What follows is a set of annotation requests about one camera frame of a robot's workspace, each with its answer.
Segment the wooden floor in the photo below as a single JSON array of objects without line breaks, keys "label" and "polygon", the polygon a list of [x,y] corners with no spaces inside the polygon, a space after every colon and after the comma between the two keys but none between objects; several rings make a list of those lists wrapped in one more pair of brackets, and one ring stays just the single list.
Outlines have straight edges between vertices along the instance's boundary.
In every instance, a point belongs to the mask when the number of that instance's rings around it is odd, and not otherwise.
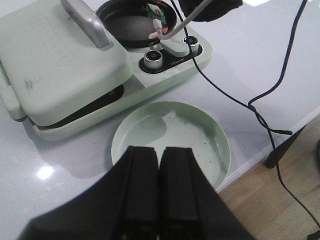
[{"label": "wooden floor", "polygon": [[[316,146],[320,117],[308,124],[281,159],[286,186],[320,221],[320,169]],[[258,163],[220,196],[257,240],[306,240],[319,230],[306,211],[281,186],[276,168]]]}]

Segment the black plastic part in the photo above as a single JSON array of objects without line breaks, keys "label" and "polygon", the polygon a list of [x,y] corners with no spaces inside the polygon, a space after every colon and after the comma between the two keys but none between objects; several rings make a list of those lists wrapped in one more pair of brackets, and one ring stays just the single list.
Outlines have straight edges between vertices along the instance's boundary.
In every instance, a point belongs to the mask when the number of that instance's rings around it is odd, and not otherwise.
[{"label": "black plastic part", "polygon": [[162,240],[191,239],[188,235],[195,235],[196,240],[254,240],[214,191],[191,148],[167,147],[161,161]]},{"label": "black plastic part", "polygon": [[318,163],[318,168],[320,170],[320,140],[316,146],[316,160],[317,160],[317,163]]},{"label": "black plastic part", "polygon": [[116,240],[149,233],[154,236],[158,219],[157,169],[153,148],[129,147],[95,185],[31,220],[18,240]]},{"label": "black plastic part", "polygon": [[160,239],[204,239],[185,148],[167,147],[159,169]]},{"label": "black plastic part", "polygon": [[[203,0],[179,0],[184,15],[187,17]],[[242,0],[213,0],[193,21],[210,22],[227,14],[243,4]]]},{"label": "black plastic part", "polygon": [[[203,48],[200,45],[199,49],[198,49],[198,52],[194,53],[193,55],[195,57],[197,57],[202,53],[202,51],[203,51]],[[191,52],[187,56],[183,56],[183,57],[174,56],[174,55],[172,55],[171,53],[169,53],[168,51],[166,51],[164,49],[160,50],[160,52],[162,53],[162,61],[163,61],[163,65],[162,65],[162,67],[160,69],[157,69],[157,70],[147,69],[144,66],[144,59],[143,58],[139,61],[140,69],[142,71],[144,71],[145,73],[147,73],[147,74],[159,74],[159,73],[162,73],[162,72],[164,72],[164,71],[166,71],[168,69],[174,68],[175,66],[177,66],[179,64],[182,64],[182,63],[192,59],[192,53]]]},{"label": "black plastic part", "polygon": [[304,128],[305,127],[301,128],[269,154],[265,160],[265,166],[268,169],[273,169],[277,165]]},{"label": "black plastic part", "polygon": [[166,25],[170,32],[177,23],[174,9],[164,1],[156,0],[110,0],[96,11],[105,28],[124,47],[143,48],[158,44],[160,40],[149,39],[155,32],[153,20],[148,17],[146,3],[159,6],[164,12]]},{"label": "black plastic part", "polygon": [[185,43],[190,45],[195,45],[198,42],[198,39],[195,36],[188,36],[183,39]]},{"label": "black plastic part", "polygon": [[67,116],[66,118],[62,119],[61,121],[52,124],[50,126],[45,126],[48,129],[55,129],[60,128],[64,125],[67,125],[79,118],[82,118],[85,115],[88,115],[100,108],[103,108],[109,104],[114,103],[115,101],[119,100],[125,92],[125,88],[123,85],[120,85],[113,89],[112,91],[108,92],[107,94],[99,97],[95,101],[89,103],[88,105],[84,106],[83,108],[79,109],[78,111],[72,113],[71,115]]},{"label": "black plastic part", "polygon": [[308,235],[308,237],[306,238],[306,240],[319,240],[320,239],[320,230],[316,231],[313,234]]}]

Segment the table leg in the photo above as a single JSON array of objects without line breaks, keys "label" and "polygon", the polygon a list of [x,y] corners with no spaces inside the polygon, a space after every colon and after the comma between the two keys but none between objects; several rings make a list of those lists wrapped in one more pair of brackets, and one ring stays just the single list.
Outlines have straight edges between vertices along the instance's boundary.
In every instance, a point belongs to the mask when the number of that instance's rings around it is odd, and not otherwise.
[{"label": "table leg", "polygon": [[305,127],[301,128],[269,154],[268,158],[265,160],[265,166],[268,169],[272,169],[277,165],[304,128]]},{"label": "table leg", "polygon": [[316,159],[318,161],[318,168],[320,169],[320,140],[316,146]]}]

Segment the sandwich maker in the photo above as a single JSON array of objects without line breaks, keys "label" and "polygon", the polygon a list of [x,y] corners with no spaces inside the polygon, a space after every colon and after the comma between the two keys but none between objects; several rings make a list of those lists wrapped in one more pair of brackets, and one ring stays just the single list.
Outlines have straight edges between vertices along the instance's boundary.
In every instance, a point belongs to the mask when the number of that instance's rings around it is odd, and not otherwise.
[{"label": "sandwich maker", "polygon": [[[184,31],[132,45],[139,40],[134,33],[147,29],[134,17],[147,25],[153,20],[143,7],[111,14],[112,1],[95,13],[82,0],[39,0],[0,18],[0,97],[12,119],[28,118],[41,138],[60,140],[196,74],[192,54],[200,68],[209,63],[211,45],[190,27],[193,53]],[[164,14],[172,10],[163,1],[147,2]],[[168,18],[169,31],[175,19]],[[132,38],[129,44],[114,32],[117,26]]]}]

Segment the electrical wire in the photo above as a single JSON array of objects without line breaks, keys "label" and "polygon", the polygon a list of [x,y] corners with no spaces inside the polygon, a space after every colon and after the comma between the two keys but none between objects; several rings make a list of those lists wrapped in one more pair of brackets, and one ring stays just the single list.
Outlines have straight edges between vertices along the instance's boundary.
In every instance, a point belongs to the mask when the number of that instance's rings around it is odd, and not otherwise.
[{"label": "electrical wire", "polygon": [[190,14],[189,16],[183,20],[182,18],[181,23],[176,26],[171,32],[169,32],[166,35],[162,34],[162,27],[157,27],[156,31],[158,33],[158,37],[163,40],[167,40],[172,38],[174,35],[176,35],[178,32],[180,32],[182,29],[184,29],[188,23],[190,23],[193,19],[195,19],[196,16],[198,16],[213,0],[203,0]]},{"label": "electrical wire", "polygon": [[[172,5],[173,5],[173,8],[174,10],[176,11],[179,19],[181,21],[183,21],[183,18],[180,14],[180,11],[178,10],[174,0],[170,0]],[[275,145],[275,141],[274,141],[274,138],[272,136],[272,132],[275,132],[275,133],[278,133],[278,134],[287,134],[287,135],[292,135],[292,132],[290,131],[287,131],[287,130],[274,130],[274,129],[271,129],[267,122],[265,121],[265,119],[258,113],[258,111],[256,110],[256,108],[252,105],[253,102],[257,101],[258,99],[261,99],[265,96],[267,96],[268,94],[272,93],[280,84],[281,82],[283,81],[284,79],[284,76],[285,76],[285,73],[286,73],[286,69],[287,69],[287,66],[288,66],[288,61],[289,61],[289,57],[290,57],[290,53],[291,53],[291,50],[292,50],[292,46],[293,46],[293,42],[294,42],[294,38],[295,38],[295,33],[296,33],[296,29],[297,29],[297,26],[298,26],[298,22],[299,22],[299,19],[303,13],[303,10],[306,6],[306,3],[307,3],[307,0],[303,0],[302,3],[301,3],[301,6],[298,10],[298,13],[294,19],[294,22],[293,22],[293,25],[292,25],[292,29],[291,29],[291,34],[290,34],[290,39],[289,39],[289,43],[288,43],[288,47],[287,47],[287,51],[286,51],[286,55],[285,55],[285,58],[284,58],[284,63],[283,63],[283,66],[282,66],[282,70],[281,70],[281,75],[280,75],[280,78],[279,80],[276,82],[276,84],[271,88],[269,89],[268,91],[260,94],[259,96],[251,99],[249,102],[248,102],[248,105],[237,100],[236,98],[232,97],[231,95],[229,95],[228,93],[226,93],[225,91],[223,91],[221,88],[219,88],[216,84],[214,84],[203,72],[202,70],[199,68],[198,64],[197,64],[197,61],[195,59],[195,56],[191,50],[191,45],[189,43],[189,41],[186,41],[187,44],[188,44],[188,47],[189,47],[189,51],[191,53],[191,56],[192,56],[192,60],[193,60],[193,63],[194,63],[194,66],[196,67],[196,69],[198,70],[198,72],[213,86],[215,87],[219,92],[221,92],[223,95],[225,95],[226,97],[228,97],[229,99],[233,100],[234,102],[238,103],[239,105],[243,106],[244,108],[252,111],[259,123],[267,130],[268,132],[268,135],[269,135],[269,138],[270,138],[270,142],[271,142],[271,145],[272,145],[272,149],[275,150],[276,149],[276,145]],[[188,30],[187,28],[185,27],[184,28],[184,33],[185,33],[185,36],[186,36],[186,39],[189,39],[189,34],[188,34]],[[283,182],[283,179],[281,177],[281,172],[280,172],[280,167],[279,167],[279,164],[277,163],[276,164],[276,171],[277,171],[277,176],[278,176],[278,179],[279,179],[279,182],[281,183],[281,185],[283,186],[283,188],[303,207],[303,209],[310,215],[310,217],[313,219],[313,221],[315,222],[315,224],[320,228],[320,223],[319,221],[316,219],[316,217],[310,212],[310,210],[287,188],[287,186],[285,185],[285,183]]]}]

